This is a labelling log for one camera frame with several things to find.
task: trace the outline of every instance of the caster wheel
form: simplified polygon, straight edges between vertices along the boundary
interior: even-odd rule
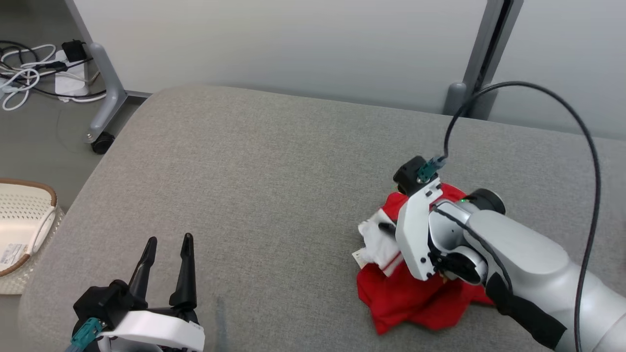
[[[102,155],[109,150],[114,140],[114,135],[108,132],[102,132],[100,136],[98,136],[98,138],[96,138],[96,140],[91,144],[91,149],[94,153]]]

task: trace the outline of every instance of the floor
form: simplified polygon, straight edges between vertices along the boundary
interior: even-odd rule
[[[84,40],[64,0],[3,0],[2,4],[0,40],[17,41],[31,47],[48,43],[60,46],[72,39]],[[88,67],[90,75],[97,70],[93,62]],[[43,81],[38,88],[54,91],[51,81]],[[92,92],[102,90],[101,78],[91,88]],[[129,98],[106,130],[117,135],[143,100]],[[67,211],[102,158],[82,142],[100,104],[101,101],[63,103],[55,97],[33,94],[15,111],[0,109],[0,177],[52,186],[61,208]],[[0,295],[3,351],[25,352],[16,324],[19,297]]]
[[[106,130],[117,135],[143,100],[127,99]],[[102,158],[82,142],[100,103],[63,103],[33,94],[15,111],[0,110],[0,177],[50,185],[67,212]],[[23,351],[16,326],[18,305],[19,296],[0,295],[0,341],[6,351]]]

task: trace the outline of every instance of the gray sofa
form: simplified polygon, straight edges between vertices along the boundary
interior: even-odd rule
[[[147,300],[166,306],[186,232],[195,236],[205,351],[543,350],[486,306],[470,306],[445,331],[402,324],[377,336],[357,296],[357,224],[394,190],[402,163],[441,153],[448,121],[203,85],[151,96],[43,253],[20,301],[26,350],[63,351],[76,299],[128,281],[150,236],[159,243]],[[591,270],[626,294],[626,143],[597,147],[604,188]],[[581,136],[463,119],[450,148],[443,182],[494,190],[509,216],[580,260],[593,194]]]

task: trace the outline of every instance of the clothing label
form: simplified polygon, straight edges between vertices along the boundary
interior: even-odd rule
[[[10,243],[4,249],[2,257],[0,257],[0,264],[3,266],[12,266],[17,263],[19,258],[22,258],[22,253],[26,250],[26,244],[22,243]]]
[[[359,249],[358,251],[352,253],[352,257],[357,262],[357,264],[359,264],[359,267],[361,269],[363,269],[363,267],[367,265],[367,262],[364,261],[363,259],[361,259],[361,253],[363,253],[364,251],[365,251],[365,247],[363,247],[363,248]]]

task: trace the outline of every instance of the black strap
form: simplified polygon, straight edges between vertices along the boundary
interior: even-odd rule
[[[542,311],[535,303],[509,292],[500,274],[495,273],[489,278],[485,293],[496,304],[500,314],[513,318],[533,336],[535,341],[550,349],[557,347],[567,330],[565,326]]]

